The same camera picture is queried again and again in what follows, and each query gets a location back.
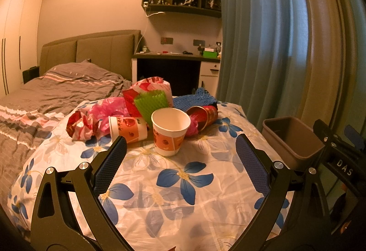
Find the desk drawer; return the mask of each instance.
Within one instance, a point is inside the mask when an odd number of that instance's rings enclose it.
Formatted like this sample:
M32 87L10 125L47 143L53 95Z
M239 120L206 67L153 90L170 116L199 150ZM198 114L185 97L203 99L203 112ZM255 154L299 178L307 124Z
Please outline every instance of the desk drawer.
M219 71L220 63L201 62L199 75L218 76Z

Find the brown trash bin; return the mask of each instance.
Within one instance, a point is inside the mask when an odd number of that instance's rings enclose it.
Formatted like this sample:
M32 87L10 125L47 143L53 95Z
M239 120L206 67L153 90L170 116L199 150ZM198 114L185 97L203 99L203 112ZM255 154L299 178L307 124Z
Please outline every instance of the brown trash bin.
M291 116L264 120L262 135L293 170L306 170L324 147L311 128Z

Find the wall outlet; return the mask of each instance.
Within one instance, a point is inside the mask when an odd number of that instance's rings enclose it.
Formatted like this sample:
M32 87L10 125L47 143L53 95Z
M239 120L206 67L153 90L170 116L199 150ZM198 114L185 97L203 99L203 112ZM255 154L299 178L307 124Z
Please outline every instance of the wall outlet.
M173 44L173 38L162 37L160 39L160 44Z
M206 41L204 40L193 40L193 46L202 46L205 47L206 46Z

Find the striped blanket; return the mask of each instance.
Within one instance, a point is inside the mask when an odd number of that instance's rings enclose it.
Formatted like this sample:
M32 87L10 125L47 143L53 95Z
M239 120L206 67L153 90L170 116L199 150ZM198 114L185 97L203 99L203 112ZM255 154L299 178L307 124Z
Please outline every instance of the striped blanket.
M0 204L24 163L80 102L118 96L131 82L89 62L53 67L0 100Z

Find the headboard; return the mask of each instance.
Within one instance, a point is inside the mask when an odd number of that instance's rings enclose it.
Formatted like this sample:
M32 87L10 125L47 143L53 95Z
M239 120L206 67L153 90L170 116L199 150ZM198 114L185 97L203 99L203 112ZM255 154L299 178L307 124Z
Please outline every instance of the headboard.
M140 30L121 30L52 41L42 47L40 75L59 64L91 59L92 63L132 80L131 58L140 38Z

